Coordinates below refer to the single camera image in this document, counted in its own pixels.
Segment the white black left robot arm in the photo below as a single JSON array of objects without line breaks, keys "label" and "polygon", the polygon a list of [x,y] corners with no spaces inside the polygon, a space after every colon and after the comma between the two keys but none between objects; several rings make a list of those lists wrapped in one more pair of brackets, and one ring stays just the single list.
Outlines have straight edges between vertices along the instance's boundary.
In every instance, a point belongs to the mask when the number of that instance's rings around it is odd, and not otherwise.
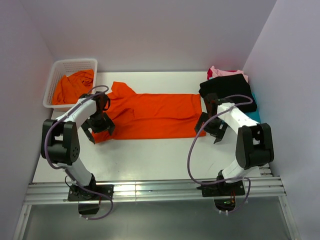
[{"label": "white black left robot arm", "polygon": [[108,117],[110,98],[103,91],[83,94],[77,103],[56,119],[42,124],[41,156],[55,170],[64,170],[72,184],[70,197],[77,201],[111,200],[112,185],[98,185],[80,158],[78,130],[95,143],[94,134],[112,135],[116,126]]}]

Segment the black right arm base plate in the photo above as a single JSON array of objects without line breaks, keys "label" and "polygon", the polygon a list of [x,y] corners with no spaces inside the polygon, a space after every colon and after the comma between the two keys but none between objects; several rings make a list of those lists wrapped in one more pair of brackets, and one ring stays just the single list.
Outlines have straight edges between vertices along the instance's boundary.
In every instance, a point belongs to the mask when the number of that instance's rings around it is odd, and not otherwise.
[{"label": "black right arm base plate", "polygon": [[201,185],[196,188],[201,191],[203,197],[236,197],[246,194],[243,182],[221,182],[211,185]]}]

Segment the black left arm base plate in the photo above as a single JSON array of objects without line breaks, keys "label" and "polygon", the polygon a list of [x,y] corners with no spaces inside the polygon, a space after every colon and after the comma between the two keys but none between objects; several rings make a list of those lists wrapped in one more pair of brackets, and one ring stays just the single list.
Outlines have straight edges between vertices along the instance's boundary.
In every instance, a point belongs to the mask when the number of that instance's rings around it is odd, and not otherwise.
[{"label": "black left arm base plate", "polygon": [[81,189],[79,186],[72,185],[69,188],[67,197],[68,202],[84,202],[84,201],[107,201],[113,198],[114,185],[98,184],[92,190],[95,193]]}]

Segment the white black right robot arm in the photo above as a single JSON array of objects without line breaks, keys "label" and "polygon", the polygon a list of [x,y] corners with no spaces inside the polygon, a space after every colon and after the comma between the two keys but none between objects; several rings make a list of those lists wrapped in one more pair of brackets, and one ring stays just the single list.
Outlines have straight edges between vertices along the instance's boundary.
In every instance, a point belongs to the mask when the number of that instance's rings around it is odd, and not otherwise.
[{"label": "white black right robot arm", "polygon": [[221,142],[227,128],[236,133],[235,160],[217,175],[216,184],[202,182],[198,190],[203,197],[235,197],[246,193],[244,177],[253,169],[262,167],[274,160],[271,127],[259,123],[240,109],[234,95],[218,98],[215,93],[204,97],[206,112],[202,112],[195,131],[204,130]]}]

